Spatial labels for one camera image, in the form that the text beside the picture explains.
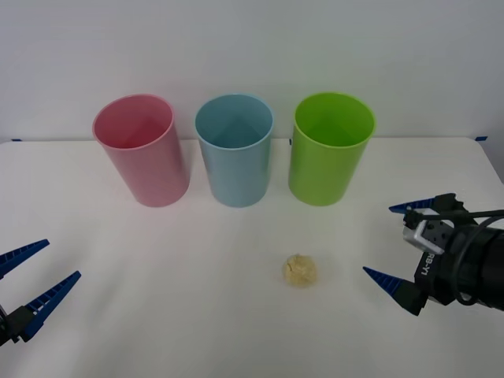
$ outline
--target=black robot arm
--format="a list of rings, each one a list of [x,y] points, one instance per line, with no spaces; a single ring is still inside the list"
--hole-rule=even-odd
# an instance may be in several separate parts
[[[414,283],[365,271],[401,307],[418,315],[430,298],[445,306],[457,300],[504,310],[504,230],[488,227],[504,218],[504,210],[470,213],[453,193],[390,210],[405,214],[403,238],[423,251]],[[477,217],[490,218],[477,224]]]

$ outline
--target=green cup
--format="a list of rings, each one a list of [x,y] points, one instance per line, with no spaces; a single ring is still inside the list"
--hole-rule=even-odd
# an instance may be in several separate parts
[[[303,202],[338,202],[375,131],[371,110],[347,94],[318,93],[295,111],[289,187]]]

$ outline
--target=pink cup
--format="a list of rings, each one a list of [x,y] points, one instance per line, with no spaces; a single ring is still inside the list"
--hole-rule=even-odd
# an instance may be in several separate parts
[[[167,206],[189,186],[172,107],[151,94],[111,102],[96,116],[93,134],[136,200]]]

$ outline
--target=cable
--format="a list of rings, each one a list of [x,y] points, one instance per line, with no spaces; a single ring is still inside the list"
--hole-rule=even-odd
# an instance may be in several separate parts
[[[467,239],[464,242],[464,245],[461,247],[457,257],[455,258],[454,269],[450,277],[450,287],[454,297],[458,300],[459,303],[461,303],[464,306],[473,305],[478,301],[478,298],[476,295],[474,295],[469,299],[464,299],[462,297],[461,292],[458,290],[458,274],[460,272],[462,262],[464,261],[464,257],[467,254],[467,250],[471,246],[471,243],[474,241],[474,239],[490,224],[495,223],[496,221],[500,221],[501,219],[504,219],[504,211],[502,210],[496,210],[496,211],[500,211],[502,215],[488,218],[483,222],[481,222],[480,224],[478,224],[476,228],[474,228],[474,230],[472,230],[471,233],[468,234]]]
[[[441,221],[441,220],[453,220],[461,218],[486,218],[486,217],[502,217],[504,216],[504,210],[492,210],[492,211],[478,211],[475,213],[456,213],[456,212],[445,212],[439,215],[424,215],[420,214],[420,219],[425,221]]]

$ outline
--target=robotic arm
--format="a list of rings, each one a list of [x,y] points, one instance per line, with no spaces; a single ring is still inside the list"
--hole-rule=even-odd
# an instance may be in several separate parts
[[[48,245],[49,241],[44,239],[0,255],[0,280],[5,274]],[[0,347],[9,340],[17,343],[20,337],[25,342],[30,340],[79,278],[80,273],[74,272],[56,286],[10,314],[7,314],[0,306]]]
[[[404,214],[402,236],[423,252],[414,283],[364,270],[403,309],[418,315],[431,299],[504,310],[504,230],[488,227],[504,219],[504,210],[470,213],[451,193],[390,211]],[[479,217],[488,219],[477,224]]]

